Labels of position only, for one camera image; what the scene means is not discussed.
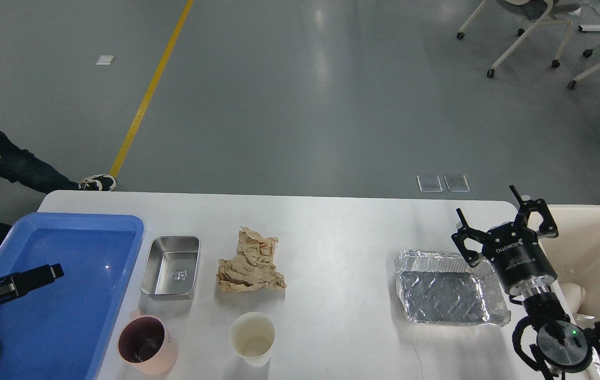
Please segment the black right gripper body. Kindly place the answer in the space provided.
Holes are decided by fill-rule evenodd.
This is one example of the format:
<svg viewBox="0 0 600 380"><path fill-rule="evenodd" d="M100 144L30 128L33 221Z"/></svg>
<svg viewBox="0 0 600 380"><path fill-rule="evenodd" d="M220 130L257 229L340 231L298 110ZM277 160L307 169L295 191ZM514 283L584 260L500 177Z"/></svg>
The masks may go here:
<svg viewBox="0 0 600 380"><path fill-rule="evenodd" d="M522 295L530 287L548 287L558 275L539 244L538 233L526 225L506 222L487 232L483 255L505 293Z"/></svg>

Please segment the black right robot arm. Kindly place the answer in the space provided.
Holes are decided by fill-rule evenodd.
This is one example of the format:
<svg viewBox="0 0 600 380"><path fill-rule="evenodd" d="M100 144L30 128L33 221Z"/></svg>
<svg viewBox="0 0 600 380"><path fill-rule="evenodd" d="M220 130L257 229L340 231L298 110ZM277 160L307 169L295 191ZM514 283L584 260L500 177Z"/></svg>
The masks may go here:
<svg viewBox="0 0 600 380"><path fill-rule="evenodd" d="M545 379L580 373L600 358L600 322L583 329L572 322L551 286L558 275L541 247L556 238L558 226L544 199L524 199L510 186L518 211L512 222L488 231L472 228L461 209L452 240L469 267L486 260L493 267L511 303L527 315L512 333L513 351Z"/></svg>

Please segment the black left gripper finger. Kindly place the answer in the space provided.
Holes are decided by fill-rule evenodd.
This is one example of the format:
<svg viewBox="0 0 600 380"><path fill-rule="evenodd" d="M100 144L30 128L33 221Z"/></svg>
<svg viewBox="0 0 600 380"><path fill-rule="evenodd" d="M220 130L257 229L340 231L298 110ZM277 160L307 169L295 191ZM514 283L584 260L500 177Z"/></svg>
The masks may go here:
<svg viewBox="0 0 600 380"><path fill-rule="evenodd" d="M2 276L0 277L0 305L17 300L40 287L48 286L64 275L61 264L56 263Z"/></svg>

